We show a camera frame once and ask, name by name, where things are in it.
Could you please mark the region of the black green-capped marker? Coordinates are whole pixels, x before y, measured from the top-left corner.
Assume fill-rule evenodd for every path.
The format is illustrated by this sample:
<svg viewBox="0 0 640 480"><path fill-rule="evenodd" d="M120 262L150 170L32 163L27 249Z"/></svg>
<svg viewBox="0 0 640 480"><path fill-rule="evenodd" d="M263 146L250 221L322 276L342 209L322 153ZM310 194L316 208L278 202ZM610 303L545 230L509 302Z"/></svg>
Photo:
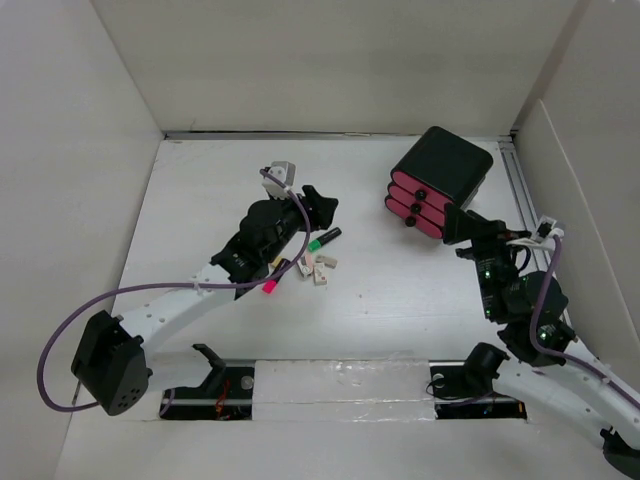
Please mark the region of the black green-capped marker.
<svg viewBox="0 0 640 480"><path fill-rule="evenodd" d="M342 230L339 227L332 228L326 233L320 235L308 244L308 251L315 252L322 248L324 245L334 241L336 238L342 235Z"/></svg>

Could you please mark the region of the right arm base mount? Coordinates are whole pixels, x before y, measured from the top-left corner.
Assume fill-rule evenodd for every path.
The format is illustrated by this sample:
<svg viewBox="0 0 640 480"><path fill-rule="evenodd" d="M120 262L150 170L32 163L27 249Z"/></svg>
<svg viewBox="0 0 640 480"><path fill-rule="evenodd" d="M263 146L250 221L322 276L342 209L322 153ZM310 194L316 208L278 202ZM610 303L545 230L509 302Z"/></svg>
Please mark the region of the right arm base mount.
<svg viewBox="0 0 640 480"><path fill-rule="evenodd" d="M425 392L434 401L437 420L500 420L528 418L519 400L485 387L474 387L465 377L462 361L430 361Z"/></svg>

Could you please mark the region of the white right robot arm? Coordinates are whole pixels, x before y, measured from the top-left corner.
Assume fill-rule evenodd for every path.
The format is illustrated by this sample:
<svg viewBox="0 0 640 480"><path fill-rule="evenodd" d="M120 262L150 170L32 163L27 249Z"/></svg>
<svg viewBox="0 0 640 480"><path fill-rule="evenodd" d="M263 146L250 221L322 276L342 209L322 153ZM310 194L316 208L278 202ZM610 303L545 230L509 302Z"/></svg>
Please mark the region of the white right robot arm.
<svg viewBox="0 0 640 480"><path fill-rule="evenodd" d="M506 396L546 409L593 440L605 460L639 476L639 393L601 362L564 315L568 298L555 277L563 230L549 217L535 231L511 230L472 210L445 207L443 242L473 262L485 318L502 344L478 343L428 391L452 406Z"/></svg>

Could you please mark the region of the black pink-capped marker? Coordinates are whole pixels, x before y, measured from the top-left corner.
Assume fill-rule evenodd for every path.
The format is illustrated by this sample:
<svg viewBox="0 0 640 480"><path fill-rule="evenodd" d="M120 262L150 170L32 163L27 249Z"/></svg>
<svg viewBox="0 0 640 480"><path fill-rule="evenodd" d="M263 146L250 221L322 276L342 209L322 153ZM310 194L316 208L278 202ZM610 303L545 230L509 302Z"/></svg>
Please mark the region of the black pink-capped marker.
<svg viewBox="0 0 640 480"><path fill-rule="evenodd" d="M280 281L282 276L281 272L290 264L290 261L286 258L278 257L273 262L273 271L269 277L269 280L263 284L262 291L267 295L272 294Z"/></svg>

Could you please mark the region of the pink top drawer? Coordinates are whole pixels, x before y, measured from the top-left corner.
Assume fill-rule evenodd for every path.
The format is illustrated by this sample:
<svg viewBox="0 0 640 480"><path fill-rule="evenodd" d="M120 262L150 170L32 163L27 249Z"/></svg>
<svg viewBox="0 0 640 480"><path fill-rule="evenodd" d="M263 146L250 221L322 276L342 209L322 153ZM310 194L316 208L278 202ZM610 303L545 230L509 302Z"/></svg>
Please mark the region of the pink top drawer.
<svg viewBox="0 0 640 480"><path fill-rule="evenodd" d="M435 188L421 183L419 180L402 171L394 171L391 178L395 185L411 193L413 197L416 197L416 194L422 191L424 193L422 200L440 210L443 210L446 204L452 202L449 197Z"/></svg>

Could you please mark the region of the black mini drawer cabinet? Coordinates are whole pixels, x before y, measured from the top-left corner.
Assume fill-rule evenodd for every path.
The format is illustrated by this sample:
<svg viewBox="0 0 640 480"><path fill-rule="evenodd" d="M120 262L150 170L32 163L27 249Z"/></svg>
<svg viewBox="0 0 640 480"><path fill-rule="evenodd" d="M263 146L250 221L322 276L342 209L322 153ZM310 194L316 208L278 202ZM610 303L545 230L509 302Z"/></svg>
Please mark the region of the black mini drawer cabinet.
<svg viewBox="0 0 640 480"><path fill-rule="evenodd" d="M448 130L432 126L394 166L390 178L394 171L402 171L446 195L452 204L465 208L492 166L489 152ZM390 196L388 185L386 197ZM419 191L415 198L423 197L424 193ZM413 205L410 210L418 213L420 206Z"/></svg>

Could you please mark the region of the pinkish white eraser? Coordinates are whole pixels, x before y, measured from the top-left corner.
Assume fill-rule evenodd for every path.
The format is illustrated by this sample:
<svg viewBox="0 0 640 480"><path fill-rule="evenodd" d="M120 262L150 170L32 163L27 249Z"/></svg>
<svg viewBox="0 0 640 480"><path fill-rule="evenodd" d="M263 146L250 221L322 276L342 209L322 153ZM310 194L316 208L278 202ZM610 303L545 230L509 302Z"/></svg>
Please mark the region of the pinkish white eraser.
<svg viewBox="0 0 640 480"><path fill-rule="evenodd" d="M313 272L316 267L319 267L320 269L324 268L324 264L322 262L317 262L311 253L306 253L304 255L304 264L310 272Z"/></svg>

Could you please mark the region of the pink bottom drawer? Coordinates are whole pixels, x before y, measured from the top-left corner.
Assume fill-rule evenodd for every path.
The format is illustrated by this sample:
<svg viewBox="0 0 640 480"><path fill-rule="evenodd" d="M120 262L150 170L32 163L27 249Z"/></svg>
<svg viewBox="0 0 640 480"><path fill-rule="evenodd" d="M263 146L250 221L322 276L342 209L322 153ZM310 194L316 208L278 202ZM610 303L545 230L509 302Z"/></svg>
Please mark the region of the pink bottom drawer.
<svg viewBox="0 0 640 480"><path fill-rule="evenodd" d="M427 205L425 213L413 213L408 206L391 196L385 198L385 205L389 211L403 220L406 227L417 229L434 239L443 238L445 216L442 211Z"/></svg>

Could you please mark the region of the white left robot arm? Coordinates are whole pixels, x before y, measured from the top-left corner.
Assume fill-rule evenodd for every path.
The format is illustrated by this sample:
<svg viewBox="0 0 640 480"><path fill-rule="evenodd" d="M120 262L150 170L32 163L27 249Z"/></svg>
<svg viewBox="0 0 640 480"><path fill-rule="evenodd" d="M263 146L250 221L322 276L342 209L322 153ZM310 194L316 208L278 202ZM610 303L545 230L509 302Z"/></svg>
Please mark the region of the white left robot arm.
<svg viewBox="0 0 640 480"><path fill-rule="evenodd" d="M265 279L269 263L299 232L326 230L339 202L305 185L285 199L253 203L238 232L183 287L113 317L87 322L71 371L109 416L131 409L153 390L191 387L212 396L222 387L221 359L206 345L168 354L161 346L211 310L240 299Z"/></svg>

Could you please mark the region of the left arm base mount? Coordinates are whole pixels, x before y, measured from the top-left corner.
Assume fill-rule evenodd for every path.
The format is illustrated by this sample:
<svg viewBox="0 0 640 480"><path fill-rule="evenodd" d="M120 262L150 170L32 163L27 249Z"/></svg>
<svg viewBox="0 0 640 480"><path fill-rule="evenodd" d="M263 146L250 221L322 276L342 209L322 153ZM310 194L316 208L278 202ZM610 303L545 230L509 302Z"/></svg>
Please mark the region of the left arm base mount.
<svg viewBox="0 0 640 480"><path fill-rule="evenodd" d="M208 362L207 376L195 387L163 393L162 420L245 421L252 419L255 360L224 360L206 344L192 349Z"/></svg>

